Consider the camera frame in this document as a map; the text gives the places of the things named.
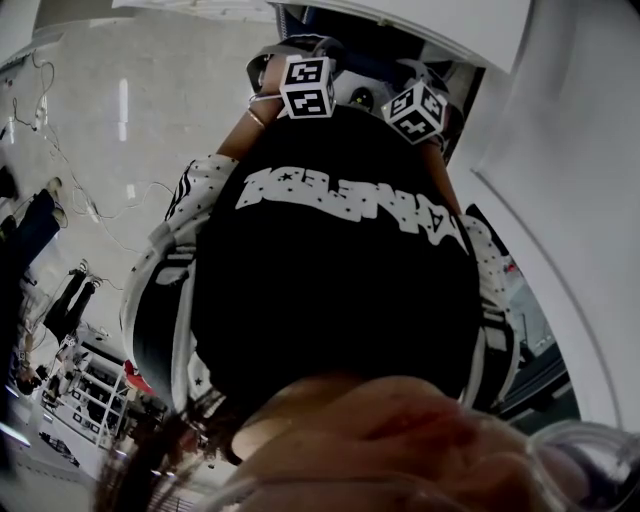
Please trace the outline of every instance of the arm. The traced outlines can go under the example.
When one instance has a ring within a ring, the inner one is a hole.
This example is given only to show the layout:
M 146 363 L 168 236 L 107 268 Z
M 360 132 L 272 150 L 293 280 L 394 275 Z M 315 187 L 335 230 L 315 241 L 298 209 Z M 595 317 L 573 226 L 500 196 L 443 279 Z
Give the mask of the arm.
M 28 332 L 24 339 L 24 351 L 29 354 L 33 350 L 33 335 Z
M 462 215 L 462 209 L 458 203 L 456 193 L 453 191 L 440 146 L 427 141 L 418 146 L 418 151 L 427 168 L 427 172 L 442 197 L 444 197 L 456 215 Z
M 285 63 L 284 57 L 274 57 L 269 61 L 261 93 L 268 95 L 279 93 L 280 80 Z M 283 108 L 284 103 L 281 99 L 254 102 L 250 106 L 251 112 L 265 128 L 276 120 Z M 263 132 L 264 128 L 251 116 L 247 109 L 247 112 L 240 118 L 238 124 L 231 130 L 231 133 L 218 149 L 218 154 L 242 160 L 262 136 Z

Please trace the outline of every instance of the person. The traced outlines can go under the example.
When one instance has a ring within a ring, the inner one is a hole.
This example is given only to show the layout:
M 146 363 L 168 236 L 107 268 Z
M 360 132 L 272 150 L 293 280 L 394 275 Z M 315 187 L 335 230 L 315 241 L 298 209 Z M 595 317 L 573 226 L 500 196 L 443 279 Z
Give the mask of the person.
M 73 307 L 67 310 L 71 300 L 87 278 L 88 264 L 86 260 L 82 260 L 78 268 L 70 270 L 69 275 L 73 276 L 71 282 L 48 311 L 44 322 L 34 329 L 34 333 L 37 333 L 39 338 L 38 343 L 34 344 L 34 334 L 26 332 L 19 344 L 19 357 L 16 360 L 19 367 L 15 369 L 15 380 L 18 390 L 25 396 L 31 395 L 43 382 L 49 380 L 51 375 L 57 375 L 57 366 L 63 368 L 61 374 L 64 377 L 71 372 L 69 368 L 73 368 L 75 365 L 73 346 L 76 345 L 76 340 L 73 340 L 72 344 L 67 343 L 64 346 L 63 342 L 68 337 L 74 338 L 76 336 L 76 329 L 80 324 L 82 314 L 89 304 L 91 296 L 100 286 L 101 280 L 91 276 Z
M 80 325 L 80 320 L 82 319 L 84 310 L 89 305 L 91 297 L 102 285 L 102 280 L 94 275 L 91 275 L 85 283 L 88 276 L 86 260 L 82 260 L 78 268 L 70 270 L 69 275 L 72 276 L 71 281 L 44 319 L 44 325 L 58 339 L 58 343 L 61 343 L 62 340 L 69 335 L 75 335 L 76 329 Z M 84 287 L 74 302 L 73 307 L 69 309 L 71 300 L 80 290 L 82 283 L 84 283 Z
M 127 385 L 130 388 L 146 393 L 147 395 L 154 395 L 153 389 L 149 387 L 128 359 L 124 362 L 124 375 L 127 379 Z
M 269 62 L 264 95 L 283 68 Z M 223 396 L 235 464 L 233 435 L 310 376 L 420 377 L 488 410 L 518 345 L 499 251 L 462 215 L 441 139 L 411 146 L 359 108 L 276 119 L 282 109 L 252 103 L 183 174 L 123 293 L 133 366 L 175 411 Z
M 57 203 L 61 187 L 60 178 L 49 180 L 46 187 L 33 196 L 17 227 L 13 226 L 15 221 L 3 221 L 5 229 L 8 226 L 12 229 L 3 235 L 0 261 L 4 271 L 10 272 L 11 276 L 22 277 L 61 227 L 66 227 L 66 214 Z
M 18 187 L 16 186 L 16 180 L 9 171 L 6 165 L 0 168 L 0 197 L 6 197 L 7 199 L 18 199 Z
M 56 356 L 57 360 L 47 376 L 49 382 L 42 393 L 42 397 L 53 407 L 57 407 L 58 397 L 77 387 L 82 373 L 86 371 L 93 359 L 93 355 L 82 350 L 80 344 L 67 344 L 68 340 L 69 338 L 60 347 L 60 353 Z M 93 403 L 89 402 L 87 407 L 89 412 L 94 412 Z

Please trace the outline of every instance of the white patterned sleeve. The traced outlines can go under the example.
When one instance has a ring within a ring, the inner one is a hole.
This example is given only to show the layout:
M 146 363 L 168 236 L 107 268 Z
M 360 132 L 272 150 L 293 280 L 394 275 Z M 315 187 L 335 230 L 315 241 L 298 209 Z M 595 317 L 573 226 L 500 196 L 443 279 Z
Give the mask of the white patterned sleeve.
M 480 360 L 484 356 L 479 356 L 473 363 L 469 387 L 477 392 L 483 381 L 497 377 L 500 373 L 504 380 L 498 383 L 496 390 L 496 401 L 499 402 L 511 388 L 520 360 L 520 345 L 515 342 L 513 336 L 514 322 L 507 296 L 504 258 L 491 239 L 491 230 L 482 221 L 467 215 L 461 215 L 460 220 L 473 246 L 480 278 L 483 318 L 478 332 L 478 345 L 482 344 L 482 347 L 477 346 L 476 352 L 484 354 L 486 350 L 493 350 L 494 354 L 503 354 L 499 358 L 493 358 L 493 364 L 497 360 L 501 361 L 499 372 L 495 366 L 487 367 L 486 362 Z
M 180 177 L 165 221 L 180 225 L 211 207 L 237 165 L 237 160 L 222 155 L 193 160 Z

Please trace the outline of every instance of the white wall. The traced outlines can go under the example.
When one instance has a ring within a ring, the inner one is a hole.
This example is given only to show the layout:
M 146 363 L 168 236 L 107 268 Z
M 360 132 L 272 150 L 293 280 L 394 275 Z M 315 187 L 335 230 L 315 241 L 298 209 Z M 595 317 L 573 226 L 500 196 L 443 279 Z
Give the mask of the white wall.
M 112 0 L 40 0 L 36 28 L 71 21 L 132 17 L 134 9 L 113 9 Z
M 508 73 L 518 53 L 531 0 L 284 0 L 284 3 L 384 20 L 460 57 L 480 65 L 491 64 Z
M 528 45 L 517 75 L 488 72 L 454 186 L 523 268 L 583 417 L 638 430 L 640 18 L 624 0 L 539 0 Z
M 31 43 L 40 0 L 0 2 L 0 65 Z

